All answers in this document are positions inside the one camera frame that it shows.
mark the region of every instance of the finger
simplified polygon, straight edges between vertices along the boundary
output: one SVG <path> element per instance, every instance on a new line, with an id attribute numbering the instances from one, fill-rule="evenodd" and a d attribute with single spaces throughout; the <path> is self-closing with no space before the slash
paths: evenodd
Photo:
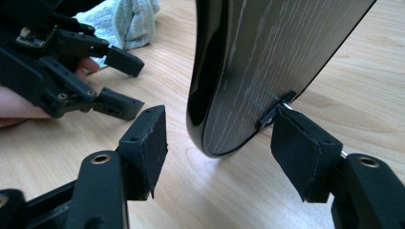
<path id="1" fill-rule="evenodd" d="M 90 58 L 83 58 L 77 65 L 75 74 L 81 79 L 86 78 L 87 73 L 95 73 L 100 70 L 100 67 L 97 63 Z"/>
<path id="2" fill-rule="evenodd" d="M 0 117 L 49 117 L 41 108 L 33 106 L 25 98 L 3 86 L 0 86 L 0 108 Z"/>
<path id="3" fill-rule="evenodd" d="M 27 120 L 27 118 L 0 118 L 0 128 L 20 124 Z"/>
<path id="4" fill-rule="evenodd" d="M 95 73 L 100 70 L 98 64 L 90 58 L 82 58 L 78 63 L 78 68 L 85 69 L 91 73 Z"/>

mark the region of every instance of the towel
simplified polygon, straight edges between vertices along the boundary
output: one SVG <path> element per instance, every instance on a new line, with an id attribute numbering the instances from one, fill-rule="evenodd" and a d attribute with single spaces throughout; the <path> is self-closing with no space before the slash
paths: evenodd
<path id="1" fill-rule="evenodd" d="M 105 0 L 91 10 L 78 13 L 79 23 L 91 25 L 96 36 L 124 50 L 142 47 L 155 37 L 155 13 L 159 0 Z M 104 58 L 94 58 L 105 67 Z"/>

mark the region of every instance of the metal screw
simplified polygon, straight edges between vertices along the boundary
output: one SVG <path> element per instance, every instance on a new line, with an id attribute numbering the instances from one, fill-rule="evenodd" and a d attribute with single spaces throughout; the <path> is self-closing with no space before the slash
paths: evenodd
<path id="1" fill-rule="evenodd" d="M 87 91 L 88 95 L 95 95 L 95 91 Z"/>
<path id="2" fill-rule="evenodd" d="M 68 98 L 68 95 L 67 94 L 58 94 L 57 98 L 60 100 L 64 100 L 64 99 Z"/>

